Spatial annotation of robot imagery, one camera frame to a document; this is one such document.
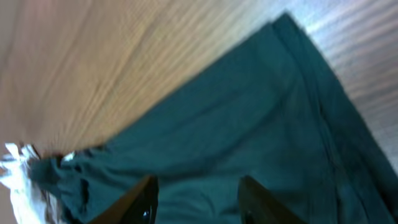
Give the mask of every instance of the green fabric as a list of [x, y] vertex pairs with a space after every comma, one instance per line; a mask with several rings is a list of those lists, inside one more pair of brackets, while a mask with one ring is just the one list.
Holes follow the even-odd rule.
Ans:
[[320, 53], [283, 15], [100, 148], [32, 165], [87, 223], [147, 174], [157, 223], [240, 223], [250, 175], [307, 223], [394, 223], [398, 179]]

